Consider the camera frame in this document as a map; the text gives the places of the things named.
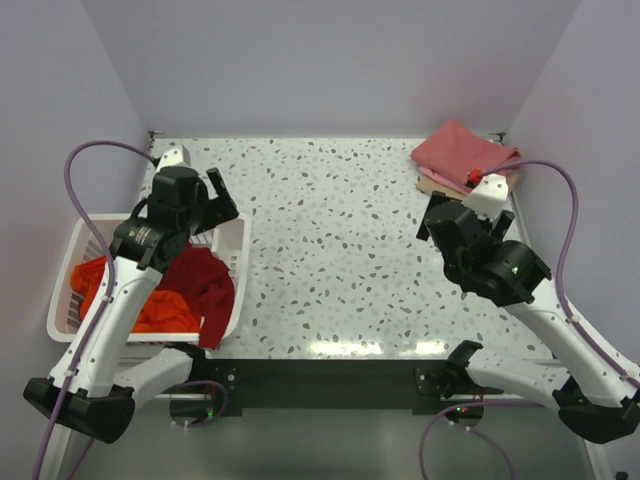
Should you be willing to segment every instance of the cable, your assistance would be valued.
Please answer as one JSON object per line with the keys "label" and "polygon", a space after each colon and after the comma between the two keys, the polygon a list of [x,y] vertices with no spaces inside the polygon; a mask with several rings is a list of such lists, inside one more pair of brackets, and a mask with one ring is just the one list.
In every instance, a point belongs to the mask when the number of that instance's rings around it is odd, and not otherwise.
{"label": "cable", "polygon": [[[200,423],[193,423],[192,422],[189,425],[187,425],[187,428],[202,427],[202,426],[205,426],[205,425],[210,425],[217,418],[222,416],[224,411],[227,409],[227,404],[229,403],[229,393],[227,392],[227,389],[224,388],[218,382],[214,382],[213,380],[199,380],[199,381],[195,381],[195,382],[182,383],[180,385],[176,385],[174,388],[194,387],[194,386],[198,386],[198,385],[211,385],[211,388],[213,388],[213,389],[215,389],[215,388],[220,389],[220,391],[222,392],[222,397],[223,397],[222,398],[222,407],[220,407],[220,410],[218,410],[218,413],[216,413],[213,417],[208,418],[204,422],[200,422]],[[76,460],[75,465],[73,466],[73,468],[71,469],[71,472],[67,476],[67,480],[71,480],[73,478],[73,476],[76,474],[76,472],[78,471],[78,468],[80,468],[80,464],[82,463],[82,460],[84,460],[84,457],[87,455],[87,452],[89,451],[89,449],[91,448],[91,446],[93,445],[94,442],[95,442],[95,439],[94,438],[90,438],[89,441],[85,444],[85,446],[82,449],[82,452],[80,452],[80,456]]]}
{"label": "cable", "polygon": [[[553,162],[548,162],[546,160],[519,160],[517,162],[509,163],[508,165],[501,165],[497,168],[491,168],[486,170],[480,174],[481,177],[486,175],[490,175],[492,173],[497,173],[502,170],[510,170],[512,168],[517,168],[522,165],[543,165],[545,167],[549,167],[557,171],[567,182],[569,185],[569,190],[571,191],[571,219],[569,221],[569,228],[567,230],[567,236],[564,239],[564,243],[562,244],[562,250],[560,250],[560,256],[558,257],[558,265],[556,267],[556,294],[558,295],[558,299],[560,301],[560,305],[562,306],[562,310],[568,319],[573,318],[573,312],[571,311],[571,307],[569,306],[569,300],[565,295],[564,291],[564,264],[567,259],[567,254],[569,253],[569,246],[571,245],[571,240],[573,239],[573,234],[576,230],[576,223],[578,221],[578,189],[576,188],[576,184],[564,168],[559,165],[556,165]],[[611,357],[605,350],[596,342],[593,337],[586,331],[586,329],[579,322],[571,322],[575,327],[576,331],[582,337],[582,339],[591,347],[591,349],[596,352],[600,358],[602,358],[611,368],[613,368],[621,377],[626,378],[627,381],[633,385],[635,388],[640,389],[640,381],[635,378],[630,377],[627,374],[627,370],[620,365],[616,360]]]}
{"label": "cable", "polygon": [[[64,184],[67,187],[67,193],[69,194],[71,203],[73,203],[73,206],[75,207],[76,211],[78,212],[80,217],[82,217],[84,222],[87,224],[87,226],[89,227],[89,230],[91,230],[91,233],[93,233],[93,235],[96,237],[96,240],[100,244],[100,248],[102,249],[103,253],[107,257],[107,268],[109,271],[109,276],[107,278],[107,288],[106,288],[105,295],[107,297],[110,297],[113,292],[113,286],[114,286],[113,284],[115,282],[116,271],[115,271],[115,265],[113,262],[113,257],[111,256],[111,252],[109,251],[109,245],[107,244],[107,241],[104,239],[104,237],[102,236],[102,234],[100,233],[96,225],[89,218],[89,214],[85,211],[85,209],[80,204],[80,201],[78,200],[78,197],[76,196],[76,193],[73,190],[73,185],[71,184],[71,164],[73,163],[73,160],[82,150],[89,147],[99,146],[99,145],[108,145],[108,146],[123,148],[125,150],[129,150],[131,152],[137,153],[138,155],[149,160],[150,162],[154,162],[155,159],[148,153],[143,152],[142,150],[139,150],[125,143],[114,142],[111,140],[96,140],[93,142],[83,143],[82,145],[79,145],[78,147],[76,147],[69,154],[64,165]],[[78,343],[78,348],[76,349],[75,353],[71,357],[71,362],[69,362],[69,368],[68,368],[69,372],[75,372],[76,366],[80,361],[80,356],[82,355],[82,352],[85,346],[87,345],[89,338],[91,338],[91,334],[95,330],[96,325],[100,320],[100,317],[102,317],[102,314],[104,313],[104,310],[107,307],[107,304],[108,303],[104,301],[100,302],[100,305],[98,306],[98,309],[96,310],[95,315],[89,322],[89,326],[87,327],[85,334],[80,340],[80,343]],[[56,420],[58,419],[58,415],[60,414],[60,409],[62,408],[62,402],[66,397],[66,394],[71,385],[71,380],[73,378],[72,375],[73,373],[65,377],[62,383],[62,386],[60,387],[58,398],[56,400],[55,405],[53,406],[53,410],[51,411],[49,422],[47,423],[47,426],[45,428],[44,435],[42,436],[42,441],[40,442],[40,447],[38,449],[38,454],[36,455],[36,461],[33,467],[33,472],[31,474],[32,480],[38,480],[40,478],[40,472],[42,471],[44,457],[47,453],[47,446],[49,445],[49,441],[51,440],[51,435],[53,434],[53,428],[55,427]]]}
{"label": "cable", "polygon": [[[503,400],[503,401],[495,401],[495,402],[494,401],[491,401],[491,402],[472,402],[472,403],[462,403],[460,405],[453,405],[453,406],[447,407],[444,410],[442,410],[441,412],[437,413],[433,417],[433,419],[431,419],[431,421],[427,424],[427,426],[425,427],[424,431],[422,432],[422,437],[420,437],[420,450],[418,451],[418,459],[420,461],[420,473],[422,474],[423,480],[429,480],[429,475],[427,474],[427,469],[426,469],[425,464],[424,464],[424,444],[425,444],[425,442],[427,440],[427,435],[429,435],[429,431],[433,428],[433,426],[436,424],[436,422],[439,419],[444,417],[447,413],[452,412],[456,408],[474,408],[474,407],[538,408],[538,407],[540,407],[540,405],[538,405],[537,403],[520,402],[520,401],[517,401],[517,400],[516,401]],[[466,427],[463,427],[461,425],[457,425],[457,426],[459,428],[463,428],[464,430],[467,430]],[[511,480],[515,480],[515,478],[516,478],[515,467],[513,466],[513,462],[509,458],[509,455],[507,455],[507,452],[494,439],[492,439],[486,433],[481,432],[480,430],[476,430],[475,428],[470,428],[467,431],[469,431],[469,432],[473,433],[474,435],[477,435],[478,437],[482,438],[487,443],[489,443],[490,445],[495,447],[496,450],[498,450],[498,452],[500,452],[500,455],[502,455],[502,458],[504,458],[504,461],[507,464],[507,468],[509,469],[509,478]]]}

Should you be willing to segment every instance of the terrazzo table surface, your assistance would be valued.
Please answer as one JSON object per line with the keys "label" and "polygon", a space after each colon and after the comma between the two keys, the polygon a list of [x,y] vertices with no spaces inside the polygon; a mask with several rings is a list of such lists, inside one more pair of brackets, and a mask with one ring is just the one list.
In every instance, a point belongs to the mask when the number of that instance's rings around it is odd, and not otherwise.
{"label": "terrazzo table surface", "polygon": [[[447,281],[431,242],[416,240],[429,201],[409,158],[420,141],[155,140],[155,156],[184,145],[203,178],[219,168],[253,217],[242,315],[217,357],[443,359],[470,339],[551,358],[515,318]],[[520,239],[515,224],[507,238]]]}

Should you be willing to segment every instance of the gray floor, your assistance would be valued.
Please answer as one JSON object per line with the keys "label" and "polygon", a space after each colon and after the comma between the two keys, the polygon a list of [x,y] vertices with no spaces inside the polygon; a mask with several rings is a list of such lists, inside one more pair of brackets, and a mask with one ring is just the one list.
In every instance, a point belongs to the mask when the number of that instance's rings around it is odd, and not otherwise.
{"label": "gray floor", "polygon": [[[431,417],[404,411],[248,410],[186,435],[166,400],[142,409],[113,445],[96,444],[76,480],[418,479],[418,443]],[[519,480],[590,480],[584,443],[551,412],[495,410],[482,429],[511,456]],[[68,471],[84,439],[70,443]],[[441,422],[425,449],[431,480],[507,479],[500,455]]]}

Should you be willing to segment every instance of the speckled tabletop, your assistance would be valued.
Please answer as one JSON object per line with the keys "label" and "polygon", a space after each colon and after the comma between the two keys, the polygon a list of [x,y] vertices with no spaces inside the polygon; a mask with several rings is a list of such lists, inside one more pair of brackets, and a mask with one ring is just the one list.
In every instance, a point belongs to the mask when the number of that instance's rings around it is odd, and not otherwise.
{"label": "speckled tabletop", "polygon": [[[253,216],[242,315],[216,356],[439,359],[471,339],[551,358],[515,318],[449,283],[433,245],[415,239],[429,201],[409,158],[419,143],[156,139],[154,155],[184,145],[203,175],[218,167],[239,210]],[[515,226],[507,237],[519,239]]]}

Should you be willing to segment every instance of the dark red cloth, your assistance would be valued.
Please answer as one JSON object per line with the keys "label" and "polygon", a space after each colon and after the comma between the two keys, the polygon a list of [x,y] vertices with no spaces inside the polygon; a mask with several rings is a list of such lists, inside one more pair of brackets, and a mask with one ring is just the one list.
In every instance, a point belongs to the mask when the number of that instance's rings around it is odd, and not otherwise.
{"label": "dark red cloth", "polygon": [[207,248],[187,244],[162,278],[158,290],[178,292],[194,312],[204,317],[199,346],[216,348],[222,340],[235,290],[229,268]]}

